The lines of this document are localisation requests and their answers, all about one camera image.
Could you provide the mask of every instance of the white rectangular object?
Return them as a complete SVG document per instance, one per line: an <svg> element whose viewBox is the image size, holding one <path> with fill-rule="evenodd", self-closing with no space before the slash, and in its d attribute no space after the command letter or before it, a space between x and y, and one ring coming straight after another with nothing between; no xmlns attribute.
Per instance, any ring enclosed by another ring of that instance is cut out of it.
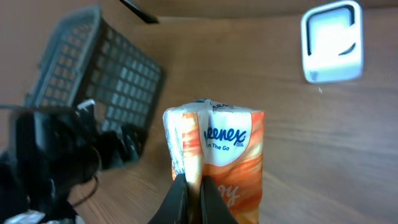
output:
<svg viewBox="0 0 398 224"><path fill-rule="evenodd" d="M310 83L358 78L363 70L362 10L338 1L307 11L301 20L304 76Z"/></svg>

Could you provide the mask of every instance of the kleenex logo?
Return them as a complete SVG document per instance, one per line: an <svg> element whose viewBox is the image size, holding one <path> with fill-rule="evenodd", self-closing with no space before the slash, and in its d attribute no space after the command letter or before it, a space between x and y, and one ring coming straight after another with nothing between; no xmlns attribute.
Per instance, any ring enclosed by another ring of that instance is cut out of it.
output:
<svg viewBox="0 0 398 224"><path fill-rule="evenodd" d="M209 127L207 129L207 133L206 131L203 132L203 134L205 135L205 141L206 144L208 139L215 139L215 140L226 140L226 141L234 141L234 146L238 145L238 146L242 146L242 142L245 140L246 136L246 131L243 131L242 133L240 133L240 130L236 130L233 128L230 128L227 132L227 130L224 129L216 129L216 128L211 128Z"/></svg>

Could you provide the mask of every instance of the orange and white packet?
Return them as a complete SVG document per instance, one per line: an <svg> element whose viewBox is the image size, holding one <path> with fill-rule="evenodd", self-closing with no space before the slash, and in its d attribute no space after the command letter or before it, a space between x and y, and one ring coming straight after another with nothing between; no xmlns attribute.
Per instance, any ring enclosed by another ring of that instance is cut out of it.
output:
<svg viewBox="0 0 398 224"><path fill-rule="evenodd" d="M264 117L211 100L164 113L172 176L185 173L190 200L199 199L201 178L210 175L237 222L259 222Z"/></svg>

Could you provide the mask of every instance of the table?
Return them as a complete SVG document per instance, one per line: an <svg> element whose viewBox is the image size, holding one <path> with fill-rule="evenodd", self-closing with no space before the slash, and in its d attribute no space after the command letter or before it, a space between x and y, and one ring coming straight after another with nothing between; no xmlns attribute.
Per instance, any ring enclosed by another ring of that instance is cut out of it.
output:
<svg viewBox="0 0 398 224"><path fill-rule="evenodd" d="M303 77L300 16L113 21L166 81L142 159L103 173L83 219L148 222L172 183L162 113L210 98L266 111L260 223L397 223L397 15L365 11L363 77L327 85Z"/></svg>

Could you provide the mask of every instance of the laundry basket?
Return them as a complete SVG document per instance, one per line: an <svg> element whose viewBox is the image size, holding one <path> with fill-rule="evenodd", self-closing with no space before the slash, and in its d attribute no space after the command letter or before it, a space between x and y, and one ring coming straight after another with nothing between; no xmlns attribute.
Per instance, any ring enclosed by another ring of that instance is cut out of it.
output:
<svg viewBox="0 0 398 224"><path fill-rule="evenodd" d="M99 129L145 132L163 84L160 67L101 18L99 6L63 18L50 37L40 74L25 105L76 106L85 99L103 107Z"/></svg>

